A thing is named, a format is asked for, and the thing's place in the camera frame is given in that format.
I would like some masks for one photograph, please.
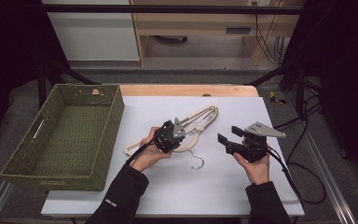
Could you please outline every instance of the metal hook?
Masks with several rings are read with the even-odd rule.
[[[202,161],[201,166],[191,166],[192,170],[199,170],[200,168],[202,168],[203,164],[204,164],[204,159],[201,156],[197,156],[196,154],[194,154],[194,152],[192,150],[189,150],[189,152],[191,153],[191,155],[195,158],[198,158]]]

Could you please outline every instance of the green wicker basket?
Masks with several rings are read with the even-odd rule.
[[[0,173],[27,189],[104,189],[124,102],[119,86],[57,84]]]

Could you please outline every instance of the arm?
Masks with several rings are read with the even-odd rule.
[[[249,224],[290,224],[291,220],[283,208],[278,192],[269,181],[269,154],[254,163],[249,163],[238,153],[234,153],[234,158],[244,168],[252,183],[246,188],[251,204]]]
[[[158,128],[152,128],[141,146],[149,142]],[[169,153],[161,152],[155,145],[147,147],[131,163],[124,165],[112,181],[101,205],[86,221],[86,224],[130,224],[138,209],[140,197],[145,193],[148,180],[142,172],[161,159],[169,158]]]

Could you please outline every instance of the black jacket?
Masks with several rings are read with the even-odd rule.
[[[86,224],[132,224],[148,183],[145,175],[124,165]],[[252,207],[249,224],[291,223],[272,182],[251,185],[246,193]]]

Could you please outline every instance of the gray floor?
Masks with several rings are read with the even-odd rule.
[[[190,45],[193,40],[199,41],[199,43],[202,41],[204,45],[210,43],[211,46],[208,48],[196,44],[191,48],[191,50],[195,52],[191,53],[182,48],[179,48],[180,50],[177,49],[176,45],[184,45],[184,43],[171,43],[167,42],[167,40],[155,39],[151,44],[157,46],[150,48],[148,51],[147,60],[152,63],[143,68],[126,65],[120,67],[119,71],[112,71],[109,67],[96,68],[88,66],[86,67],[87,69],[83,70],[80,70],[78,67],[77,69],[79,70],[77,71],[85,77],[103,83],[216,83],[238,85],[248,83],[263,76],[268,70],[275,66],[273,64],[268,64],[268,62],[264,62],[265,65],[254,68],[249,64],[250,59],[246,51],[229,50],[227,53],[217,53],[219,50],[232,49],[234,46],[242,48],[242,43],[235,38],[221,39],[221,41],[225,43],[223,44],[223,46],[226,45],[225,47],[218,47],[215,45],[218,39],[201,39],[199,36],[194,37],[193,39],[189,38],[187,44]],[[213,57],[208,59],[207,54],[205,53],[207,50],[210,51]],[[169,64],[174,64],[171,69],[170,65],[167,65],[167,62],[169,62]],[[258,87],[260,96],[265,99],[273,125],[284,123],[294,117],[289,104],[283,105],[276,102],[273,103],[269,100],[271,90],[275,91],[278,99],[288,100],[286,97],[293,95],[291,91],[280,92],[275,85],[278,81],[279,77],[276,77],[265,85]],[[312,93],[306,91],[306,95],[310,96]],[[18,87],[11,93],[11,97],[12,105],[0,125],[0,171],[8,160],[11,152],[24,136],[37,113],[38,98],[36,82],[32,81],[24,86]],[[313,100],[310,102],[310,105],[317,103],[317,100]],[[308,131],[313,136],[317,147],[323,154],[327,166],[333,174],[334,179],[337,181],[339,189],[342,191],[342,194],[356,219],[356,223],[358,223],[357,163],[355,161],[342,159],[336,138],[332,134],[331,129],[322,114],[315,113],[310,117]],[[280,140],[280,145],[284,156],[287,157],[297,138],[300,136],[300,126],[293,126],[285,130],[285,132],[288,135],[288,138]],[[300,142],[291,161],[300,163],[317,173],[317,169],[315,168],[309,153],[309,146],[305,141]],[[321,198],[322,188],[313,176],[295,166],[289,166],[289,169],[296,185],[302,192],[303,198],[310,201],[315,201]],[[49,222],[52,222],[50,217],[42,217],[40,215],[45,199],[45,192],[14,187],[0,214],[0,220],[8,221],[8,218],[39,218],[48,219]],[[321,204],[305,203],[305,212],[306,215],[299,219],[299,223],[341,223],[337,216],[337,211],[329,198]],[[147,221],[150,220],[139,221],[140,223],[148,223]],[[152,223],[163,222],[182,224],[228,223],[227,220],[152,220]],[[25,222],[16,219],[11,223]]]

